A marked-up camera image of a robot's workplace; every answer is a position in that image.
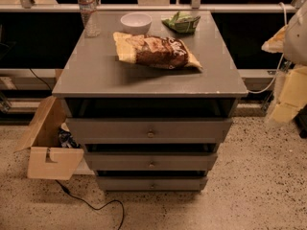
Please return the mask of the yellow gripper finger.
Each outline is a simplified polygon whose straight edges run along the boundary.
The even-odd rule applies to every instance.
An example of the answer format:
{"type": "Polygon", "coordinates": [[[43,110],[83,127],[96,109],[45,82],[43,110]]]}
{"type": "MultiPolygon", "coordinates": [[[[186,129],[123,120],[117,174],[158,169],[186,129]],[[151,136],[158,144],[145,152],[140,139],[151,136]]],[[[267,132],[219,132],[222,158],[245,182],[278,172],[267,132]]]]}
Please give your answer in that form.
{"type": "Polygon", "coordinates": [[[273,37],[265,41],[261,49],[268,53],[282,53],[284,48],[284,39],[287,27],[282,27],[273,37]]]}
{"type": "Polygon", "coordinates": [[[287,73],[277,72],[273,101],[268,110],[268,123],[289,123],[307,104],[307,67],[296,66],[287,73]]]}

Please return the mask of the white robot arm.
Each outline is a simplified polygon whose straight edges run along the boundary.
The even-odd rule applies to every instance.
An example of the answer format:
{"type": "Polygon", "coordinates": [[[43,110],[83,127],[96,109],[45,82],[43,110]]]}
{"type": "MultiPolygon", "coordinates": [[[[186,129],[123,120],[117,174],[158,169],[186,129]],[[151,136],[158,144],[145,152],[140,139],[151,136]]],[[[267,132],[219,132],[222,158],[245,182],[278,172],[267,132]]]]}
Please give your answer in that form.
{"type": "Polygon", "coordinates": [[[295,65],[288,73],[277,72],[274,99],[266,117],[270,124],[284,125],[307,105],[307,2],[261,49],[282,53],[295,65]]]}

